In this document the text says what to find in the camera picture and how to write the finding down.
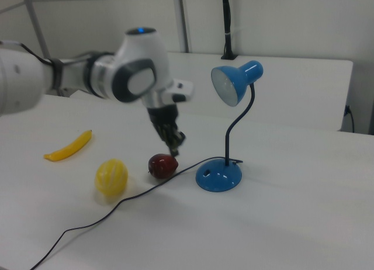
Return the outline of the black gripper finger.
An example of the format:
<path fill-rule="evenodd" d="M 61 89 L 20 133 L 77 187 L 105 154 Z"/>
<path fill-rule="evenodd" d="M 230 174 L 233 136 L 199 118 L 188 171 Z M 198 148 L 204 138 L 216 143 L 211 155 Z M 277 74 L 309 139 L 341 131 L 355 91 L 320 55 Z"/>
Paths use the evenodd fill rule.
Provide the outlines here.
<path fill-rule="evenodd" d="M 169 148 L 169 152 L 173 157 L 176 157 L 176 138 L 173 128 L 168 124 L 160 126 L 161 138 Z"/>
<path fill-rule="evenodd" d="M 185 141 L 185 134 L 179 130 L 174 130 L 172 135 L 172 143 L 171 143 L 171 155 L 176 157 L 179 155 L 179 148 Z"/>

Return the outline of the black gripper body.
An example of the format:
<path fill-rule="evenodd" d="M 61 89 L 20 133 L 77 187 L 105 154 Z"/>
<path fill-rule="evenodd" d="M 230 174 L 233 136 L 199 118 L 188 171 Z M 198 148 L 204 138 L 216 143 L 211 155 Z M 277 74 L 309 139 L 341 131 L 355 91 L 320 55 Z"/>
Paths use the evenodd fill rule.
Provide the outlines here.
<path fill-rule="evenodd" d="M 178 109 L 176 104 L 161 108 L 147 108 L 151 123 L 159 136 L 173 136 L 178 134 L 176 119 Z"/>

